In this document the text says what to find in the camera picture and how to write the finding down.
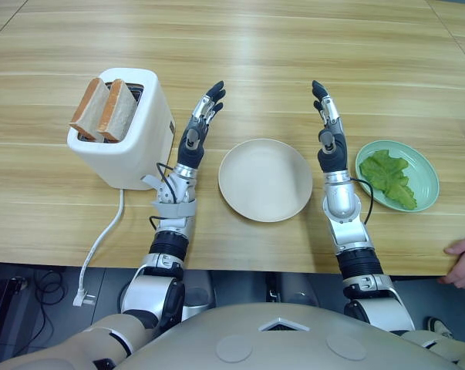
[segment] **bread slice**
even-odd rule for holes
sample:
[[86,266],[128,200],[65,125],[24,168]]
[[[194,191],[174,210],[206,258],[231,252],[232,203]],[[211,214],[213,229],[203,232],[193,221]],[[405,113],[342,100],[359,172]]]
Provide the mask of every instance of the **bread slice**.
[[110,87],[97,132],[106,139],[119,142],[126,136],[136,111],[136,100],[126,83],[117,79]]
[[88,140],[102,142],[103,137],[96,128],[108,98],[109,89],[102,79],[97,77],[90,81],[69,125]]

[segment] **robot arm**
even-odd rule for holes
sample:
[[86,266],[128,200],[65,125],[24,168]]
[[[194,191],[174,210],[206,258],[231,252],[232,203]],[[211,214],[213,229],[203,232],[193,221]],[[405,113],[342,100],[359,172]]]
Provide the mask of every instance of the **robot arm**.
[[203,144],[215,114],[222,109],[224,83],[213,86],[198,102],[180,140],[177,165],[162,180],[142,180],[157,189],[153,205],[159,216],[150,221],[155,237],[150,252],[135,273],[124,296],[122,312],[141,320],[154,336],[181,321],[184,305],[183,263],[194,229],[197,171],[204,155]]
[[345,313],[387,331],[414,330],[412,319],[390,277],[383,273],[360,219],[361,200],[354,192],[347,168],[347,144],[335,102],[317,81],[312,82],[312,93],[325,126],[318,135],[322,145],[318,161],[325,180],[323,211],[344,279],[344,295],[351,300]]

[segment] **plate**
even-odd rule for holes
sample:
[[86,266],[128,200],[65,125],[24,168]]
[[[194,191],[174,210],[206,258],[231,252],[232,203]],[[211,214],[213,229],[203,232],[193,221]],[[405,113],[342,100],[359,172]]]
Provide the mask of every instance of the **plate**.
[[312,170],[291,146],[254,139],[225,155],[218,185],[227,203],[242,216],[276,222],[296,215],[308,203]]
[[[381,190],[374,189],[374,199],[378,203],[402,212],[420,212],[431,207],[436,202],[440,194],[440,182],[433,165],[417,150],[397,141],[379,140],[365,145],[355,158],[355,172],[359,179],[367,180],[361,174],[360,164],[378,150],[389,150],[389,155],[393,158],[403,158],[409,162],[409,166],[403,170],[403,174],[409,177],[408,186],[414,192],[417,208],[407,210],[400,203],[385,197]],[[361,183],[361,186],[367,194],[370,194],[367,185]]]

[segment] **white toaster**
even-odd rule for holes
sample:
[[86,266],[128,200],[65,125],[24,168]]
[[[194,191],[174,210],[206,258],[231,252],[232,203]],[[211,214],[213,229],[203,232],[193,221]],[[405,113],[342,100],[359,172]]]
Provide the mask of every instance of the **white toaster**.
[[149,190],[141,178],[159,176],[156,163],[167,163],[175,133],[175,121],[157,75],[146,69],[112,68],[99,77],[106,84],[122,79],[139,97],[127,134],[119,143],[95,143],[70,128],[68,147],[111,187]]

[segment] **lettuce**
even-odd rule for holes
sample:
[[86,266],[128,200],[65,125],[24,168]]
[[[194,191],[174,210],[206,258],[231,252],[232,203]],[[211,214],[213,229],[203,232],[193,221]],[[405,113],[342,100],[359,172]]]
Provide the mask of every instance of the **lettuce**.
[[378,150],[361,163],[360,169],[374,188],[407,210],[414,210],[417,208],[414,192],[407,186],[409,177],[402,171],[408,166],[403,158],[392,158],[388,150]]

